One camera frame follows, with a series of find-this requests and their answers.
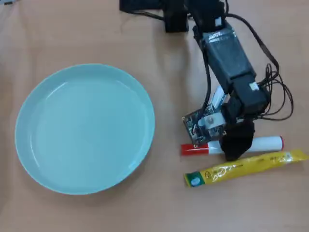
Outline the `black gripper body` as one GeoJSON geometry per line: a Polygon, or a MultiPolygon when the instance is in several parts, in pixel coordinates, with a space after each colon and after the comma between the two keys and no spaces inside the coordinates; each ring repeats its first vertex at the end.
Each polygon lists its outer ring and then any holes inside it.
{"type": "Polygon", "coordinates": [[[221,108],[228,124],[263,113],[268,106],[268,92],[259,87],[251,74],[233,79],[228,93],[229,100],[221,108]]]}

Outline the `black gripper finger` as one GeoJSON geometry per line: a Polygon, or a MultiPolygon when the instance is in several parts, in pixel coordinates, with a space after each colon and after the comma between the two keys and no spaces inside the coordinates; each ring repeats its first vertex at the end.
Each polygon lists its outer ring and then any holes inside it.
{"type": "Polygon", "coordinates": [[[226,161],[239,159],[251,146],[252,137],[223,137],[221,149],[225,154],[226,161]]]}
{"type": "Polygon", "coordinates": [[[232,144],[251,145],[255,133],[254,122],[245,120],[226,129],[225,140],[232,144]]]}

